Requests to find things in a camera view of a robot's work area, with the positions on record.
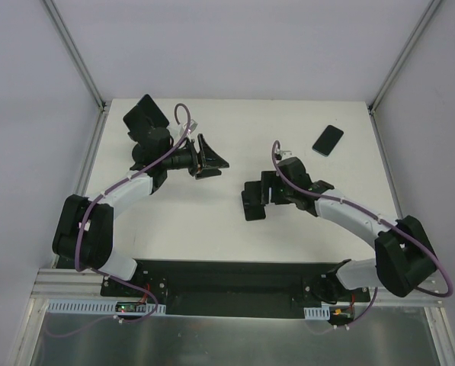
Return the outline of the black folding phone stand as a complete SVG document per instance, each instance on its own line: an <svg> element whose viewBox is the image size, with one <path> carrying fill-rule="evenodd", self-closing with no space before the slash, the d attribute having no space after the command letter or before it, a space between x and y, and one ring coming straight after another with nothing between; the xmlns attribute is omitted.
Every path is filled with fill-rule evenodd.
<svg viewBox="0 0 455 366"><path fill-rule="evenodd" d="M261 202L260 181L247 181L241 197L246 221L258 221L266 218L264 205Z"/></svg>

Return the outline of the white folding phone stand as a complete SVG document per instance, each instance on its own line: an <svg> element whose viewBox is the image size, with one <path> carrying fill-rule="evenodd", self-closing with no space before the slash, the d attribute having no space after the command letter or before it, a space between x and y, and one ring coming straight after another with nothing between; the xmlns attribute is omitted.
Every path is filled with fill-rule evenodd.
<svg viewBox="0 0 455 366"><path fill-rule="evenodd" d="M171 135L174 139L176 139L177 136L178 136L178 131L179 131L178 125L169 124L169 126L168 126L168 131L169 131L170 135Z"/></svg>

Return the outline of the black round base phone holder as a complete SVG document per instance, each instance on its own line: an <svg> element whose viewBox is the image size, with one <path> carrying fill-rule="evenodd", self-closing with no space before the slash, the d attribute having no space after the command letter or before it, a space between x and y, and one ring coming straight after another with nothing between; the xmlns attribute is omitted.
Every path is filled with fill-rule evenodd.
<svg viewBox="0 0 455 366"><path fill-rule="evenodd" d="M136 144L131 152L131 156L135 163L144 164L149 158L147 148L144 146L144 139L133 132L127 133L129 138Z"/></svg>

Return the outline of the black phone teal edge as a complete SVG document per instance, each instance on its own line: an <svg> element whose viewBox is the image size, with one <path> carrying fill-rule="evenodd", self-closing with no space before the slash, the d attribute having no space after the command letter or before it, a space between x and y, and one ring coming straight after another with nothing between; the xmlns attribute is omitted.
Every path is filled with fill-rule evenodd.
<svg viewBox="0 0 455 366"><path fill-rule="evenodd" d="M328 157L343 136L343 130L333 125L328 125L312 145L312 150L322 156Z"/></svg>

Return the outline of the black phone blue edge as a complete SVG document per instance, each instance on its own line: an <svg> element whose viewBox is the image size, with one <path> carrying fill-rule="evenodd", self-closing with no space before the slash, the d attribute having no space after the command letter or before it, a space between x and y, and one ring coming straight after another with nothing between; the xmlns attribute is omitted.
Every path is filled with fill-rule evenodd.
<svg viewBox="0 0 455 366"><path fill-rule="evenodd" d="M149 94L144 95L137 103L137 106L145 114L150 126L162 128L169 126L168 118Z"/></svg>

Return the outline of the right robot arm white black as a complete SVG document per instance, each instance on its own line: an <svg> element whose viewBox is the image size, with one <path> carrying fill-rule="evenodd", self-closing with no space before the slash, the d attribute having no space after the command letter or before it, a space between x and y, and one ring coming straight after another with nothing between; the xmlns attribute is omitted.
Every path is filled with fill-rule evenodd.
<svg viewBox="0 0 455 366"><path fill-rule="evenodd" d="M297 157L276 158L274 167L273 171L261 172L259 181L245 184L242 199L246 219L263 220L268 204L293 204L347 230L374 251L370 259L345 259L318 275L309 286L320 300L341 301L364 287L384 287L397 297L425 290L423 282L439 267L419 220L381 216L349 201L333 185L313 181Z"/></svg>

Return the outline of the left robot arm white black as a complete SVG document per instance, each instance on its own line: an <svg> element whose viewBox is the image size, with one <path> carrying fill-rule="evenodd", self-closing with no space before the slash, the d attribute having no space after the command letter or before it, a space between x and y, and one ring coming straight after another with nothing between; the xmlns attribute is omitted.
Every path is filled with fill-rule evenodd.
<svg viewBox="0 0 455 366"><path fill-rule="evenodd" d="M53 238L55 254L74 263L76 270L90 268L119 278L117 286L129 297L144 288L137 261L114 248L114 221L128 208L154 194L168 171L185 169L196 179L220 175L229 163L214 152L203 135L197 142L183 136L173 140L164 127L133 134L134 160L125 177L91 197L68 196Z"/></svg>

